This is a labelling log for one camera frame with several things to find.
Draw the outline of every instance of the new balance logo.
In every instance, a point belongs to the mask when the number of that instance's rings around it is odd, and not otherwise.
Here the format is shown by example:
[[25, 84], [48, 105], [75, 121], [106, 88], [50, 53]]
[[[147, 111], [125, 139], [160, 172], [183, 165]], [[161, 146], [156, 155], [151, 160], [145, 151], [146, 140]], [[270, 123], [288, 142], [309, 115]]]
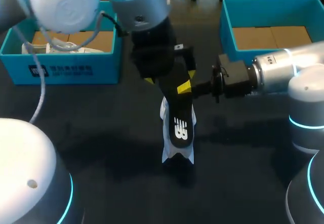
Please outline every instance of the new balance logo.
[[174, 118], [174, 123], [175, 123], [174, 131], [176, 137], [178, 139], [187, 140], [188, 139], [188, 131], [186, 130], [187, 123], [177, 118]]

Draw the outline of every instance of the dark table surface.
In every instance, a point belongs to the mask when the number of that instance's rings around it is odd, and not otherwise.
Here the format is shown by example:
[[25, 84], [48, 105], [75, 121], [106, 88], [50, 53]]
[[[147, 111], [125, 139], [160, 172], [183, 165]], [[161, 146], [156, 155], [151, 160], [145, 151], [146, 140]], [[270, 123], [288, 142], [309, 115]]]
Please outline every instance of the dark table surface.
[[[178, 40], [194, 45], [196, 81], [221, 53], [218, 0], [171, 0]], [[36, 125], [78, 184], [86, 224], [288, 223], [290, 153], [285, 96], [195, 101], [195, 167], [164, 169], [162, 94], [142, 81], [125, 40], [120, 84], [48, 86]], [[29, 120], [39, 87], [14, 86], [0, 65], [0, 115]]]

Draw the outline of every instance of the yellow tag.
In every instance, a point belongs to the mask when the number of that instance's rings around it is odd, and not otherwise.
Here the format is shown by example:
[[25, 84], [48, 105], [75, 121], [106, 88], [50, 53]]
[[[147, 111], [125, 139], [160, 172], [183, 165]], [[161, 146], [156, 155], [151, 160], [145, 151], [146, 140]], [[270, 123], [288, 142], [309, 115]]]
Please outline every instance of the yellow tag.
[[152, 78], [144, 78], [148, 83], [154, 85]]
[[192, 79], [194, 77], [194, 74], [196, 73], [196, 70], [190, 70], [188, 71], [190, 78]]
[[178, 86], [177, 90], [178, 90], [178, 94], [184, 94], [184, 93], [191, 92], [190, 80], [188, 80], [187, 82], [185, 82], [182, 85]]

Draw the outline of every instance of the glowing blue light ring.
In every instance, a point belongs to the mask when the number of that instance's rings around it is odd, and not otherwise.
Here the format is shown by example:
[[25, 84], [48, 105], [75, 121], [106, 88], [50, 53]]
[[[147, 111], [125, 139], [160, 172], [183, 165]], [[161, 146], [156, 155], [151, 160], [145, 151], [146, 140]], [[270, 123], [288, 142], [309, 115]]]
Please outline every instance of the glowing blue light ring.
[[324, 129], [324, 126], [306, 126], [306, 125], [296, 123], [294, 120], [292, 120], [292, 118], [290, 116], [289, 116], [289, 120], [294, 125], [296, 125], [297, 127], [300, 127], [300, 128], [304, 128], [304, 129]]
[[70, 194], [70, 199], [69, 199], [69, 203], [67, 204], [66, 206], [66, 209], [65, 209], [65, 212], [63, 213], [61, 219], [57, 222], [57, 224], [61, 224], [62, 221], [64, 220], [64, 218], [66, 217], [68, 211], [69, 211], [69, 208], [70, 208], [70, 205], [71, 205], [71, 202], [72, 202], [72, 197], [73, 197], [73, 181], [72, 181], [72, 176], [70, 174], [70, 179], [71, 179], [71, 194]]
[[312, 184], [311, 184], [311, 182], [310, 182], [310, 167], [311, 167], [311, 165], [312, 165], [312, 162], [313, 162], [315, 156], [312, 158], [312, 160], [310, 160], [309, 165], [308, 165], [308, 169], [307, 169], [307, 181], [308, 181], [308, 186], [309, 186], [310, 193], [312, 194], [312, 197], [313, 197], [313, 199], [314, 199], [316, 205], [317, 205], [318, 208], [321, 210], [321, 212], [324, 214], [324, 208], [322, 207], [322, 205], [321, 205], [320, 202], [318, 201], [318, 199], [317, 199], [317, 197], [316, 197], [316, 195], [315, 195], [315, 193], [314, 193], [314, 190], [313, 190]]

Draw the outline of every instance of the blue plastic bin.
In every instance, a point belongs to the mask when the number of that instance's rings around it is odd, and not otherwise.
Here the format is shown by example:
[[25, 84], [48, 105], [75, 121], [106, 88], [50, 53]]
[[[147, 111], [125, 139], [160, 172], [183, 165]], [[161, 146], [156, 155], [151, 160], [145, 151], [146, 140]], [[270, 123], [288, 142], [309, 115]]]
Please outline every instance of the blue plastic bin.
[[236, 27], [305, 26], [313, 43], [324, 40], [324, 6], [319, 0], [224, 0], [220, 20], [223, 52], [231, 61], [244, 60], [279, 49], [239, 50]]
[[[99, 11], [105, 11], [117, 18], [110, 2], [100, 2]], [[24, 20], [18, 24], [29, 42], [38, 27], [34, 20]], [[85, 30], [93, 31], [95, 21]], [[113, 24], [103, 19], [101, 31], [113, 31], [114, 40], [110, 53], [97, 54], [38, 54], [46, 76], [46, 83], [67, 84], [117, 84], [121, 64], [122, 39], [117, 37]], [[10, 29], [0, 50], [1, 60], [15, 85], [39, 85], [39, 74], [32, 55], [21, 54], [22, 42]]]

